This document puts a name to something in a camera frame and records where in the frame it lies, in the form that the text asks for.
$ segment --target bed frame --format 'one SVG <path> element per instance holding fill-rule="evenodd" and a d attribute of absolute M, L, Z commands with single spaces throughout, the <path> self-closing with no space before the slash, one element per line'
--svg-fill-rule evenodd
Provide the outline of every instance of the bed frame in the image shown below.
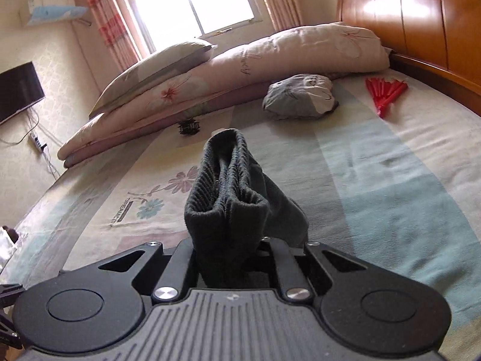
<path fill-rule="evenodd" d="M 374 31 L 393 69 L 481 115 L 481 0 L 338 0 L 338 19 Z"/>

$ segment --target red folding fan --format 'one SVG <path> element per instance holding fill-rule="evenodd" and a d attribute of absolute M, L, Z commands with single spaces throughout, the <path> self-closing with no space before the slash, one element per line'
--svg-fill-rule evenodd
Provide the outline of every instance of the red folding fan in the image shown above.
<path fill-rule="evenodd" d="M 372 100 L 374 100 L 374 105 L 381 118 L 386 116 L 388 106 L 407 90 L 407 84 L 404 81 L 394 80 L 391 82 L 376 77 L 367 78 L 366 87 L 371 93 Z"/>

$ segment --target television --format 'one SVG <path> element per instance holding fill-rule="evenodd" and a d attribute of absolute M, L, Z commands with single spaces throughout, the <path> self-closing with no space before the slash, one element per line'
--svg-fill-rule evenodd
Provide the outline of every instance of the television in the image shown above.
<path fill-rule="evenodd" d="M 0 124 L 44 97 L 33 62 L 0 73 Z"/>

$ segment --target crumpled gray fabric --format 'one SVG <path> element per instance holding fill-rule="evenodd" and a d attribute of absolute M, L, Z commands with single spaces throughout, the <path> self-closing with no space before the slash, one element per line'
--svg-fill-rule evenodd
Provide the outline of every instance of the crumpled gray fabric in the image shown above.
<path fill-rule="evenodd" d="M 200 273 L 215 288 L 249 287 L 241 266 L 261 238 L 299 247 L 309 226 L 301 208 L 262 172 L 236 129 L 206 143 L 184 218 Z"/>
<path fill-rule="evenodd" d="M 332 83 L 318 74 L 297 74 L 269 87 L 262 107 L 275 119 L 320 118 L 335 109 Z"/>

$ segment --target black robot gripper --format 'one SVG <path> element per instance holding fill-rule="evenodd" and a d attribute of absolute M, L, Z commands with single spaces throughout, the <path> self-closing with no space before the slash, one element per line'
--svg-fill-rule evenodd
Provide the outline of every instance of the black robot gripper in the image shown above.
<path fill-rule="evenodd" d="M 319 242 L 263 238 L 258 289 L 199 286 L 192 241 L 149 242 L 23 292 L 13 327 L 35 360 L 442 360 L 451 312 L 429 286 Z"/>

